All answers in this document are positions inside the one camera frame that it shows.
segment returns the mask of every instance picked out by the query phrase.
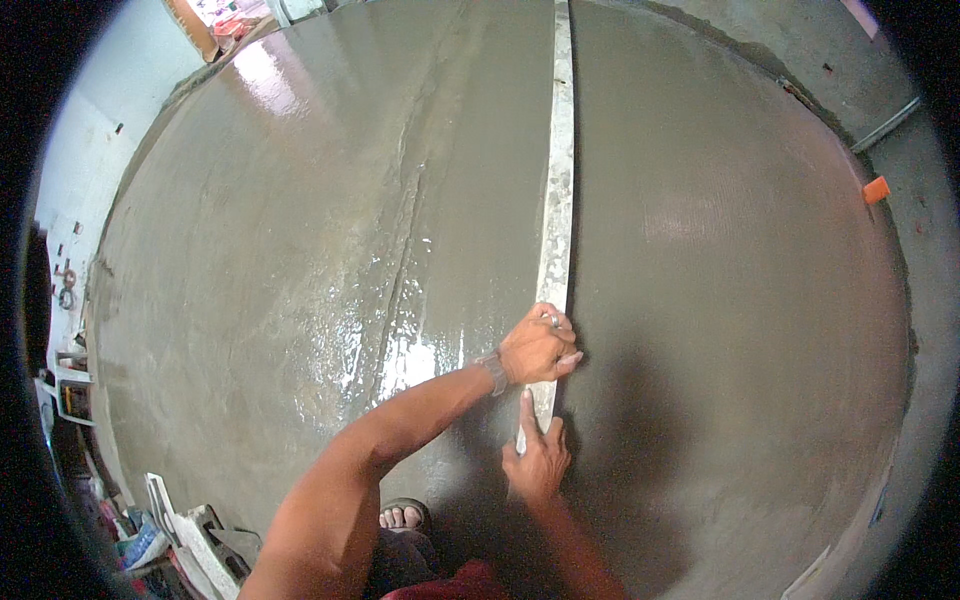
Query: wet shiny surface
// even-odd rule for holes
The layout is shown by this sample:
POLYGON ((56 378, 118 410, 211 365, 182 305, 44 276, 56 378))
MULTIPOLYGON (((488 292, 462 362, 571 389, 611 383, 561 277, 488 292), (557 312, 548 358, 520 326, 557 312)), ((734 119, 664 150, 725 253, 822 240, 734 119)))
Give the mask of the wet shiny surface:
MULTIPOLYGON (((566 493, 633 595, 779 597, 847 528, 899 427, 893 231, 839 142, 749 65, 575 3, 578 229, 566 493)), ((536 281, 550 3, 350 5, 241 52, 115 207, 99 381, 137 501, 263 533, 347 422, 502 337, 536 281)), ((451 563, 521 597, 516 395, 384 480, 451 563)))

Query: orange marker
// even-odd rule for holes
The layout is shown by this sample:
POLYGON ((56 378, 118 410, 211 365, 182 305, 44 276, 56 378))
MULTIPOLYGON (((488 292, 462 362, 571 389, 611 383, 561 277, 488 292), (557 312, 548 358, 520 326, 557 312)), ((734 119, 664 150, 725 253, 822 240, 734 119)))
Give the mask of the orange marker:
POLYGON ((867 204, 876 204, 889 195, 890 186, 883 177, 878 177, 863 186, 863 202, 867 204))

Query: red shirt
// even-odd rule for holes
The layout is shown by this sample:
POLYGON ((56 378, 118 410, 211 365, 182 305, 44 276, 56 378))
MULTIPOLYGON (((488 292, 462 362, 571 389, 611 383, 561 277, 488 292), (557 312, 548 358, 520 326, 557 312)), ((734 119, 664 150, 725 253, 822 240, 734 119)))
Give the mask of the red shirt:
POLYGON ((395 589, 382 600, 510 600, 507 590, 497 583, 493 567, 483 561, 467 561, 453 579, 440 579, 425 584, 395 589))

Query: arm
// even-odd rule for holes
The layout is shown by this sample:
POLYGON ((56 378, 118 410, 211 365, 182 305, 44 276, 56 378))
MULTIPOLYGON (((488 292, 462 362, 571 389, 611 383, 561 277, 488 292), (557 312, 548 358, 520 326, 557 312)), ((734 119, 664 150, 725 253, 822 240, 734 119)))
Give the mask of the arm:
POLYGON ((626 598, 627 591, 606 567, 596 542, 577 525, 560 496, 560 482, 570 465, 564 420, 554 417, 542 436, 534 417, 533 397, 524 392, 520 396, 520 426, 527 436, 527 452, 521 458, 514 442, 507 442, 503 446, 503 470, 541 528, 567 588, 574 598, 626 598))
MULTIPOLYGON (((582 356, 570 321, 536 304, 498 348, 511 383, 553 380, 582 356), (544 314, 560 317, 554 328, 544 314)), ((405 390, 348 425, 287 494, 240 597, 357 598, 377 539, 380 479, 493 390, 469 366, 405 390)))

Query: toe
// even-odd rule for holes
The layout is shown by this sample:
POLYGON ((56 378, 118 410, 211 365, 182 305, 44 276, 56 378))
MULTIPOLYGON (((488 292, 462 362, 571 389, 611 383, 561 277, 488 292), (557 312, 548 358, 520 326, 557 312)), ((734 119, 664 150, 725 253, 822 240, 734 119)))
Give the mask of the toe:
POLYGON ((420 516, 420 511, 415 507, 408 506, 403 509, 403 520, 406 521, 407 527, 414 528, 420 525, 423 518, 420 516))

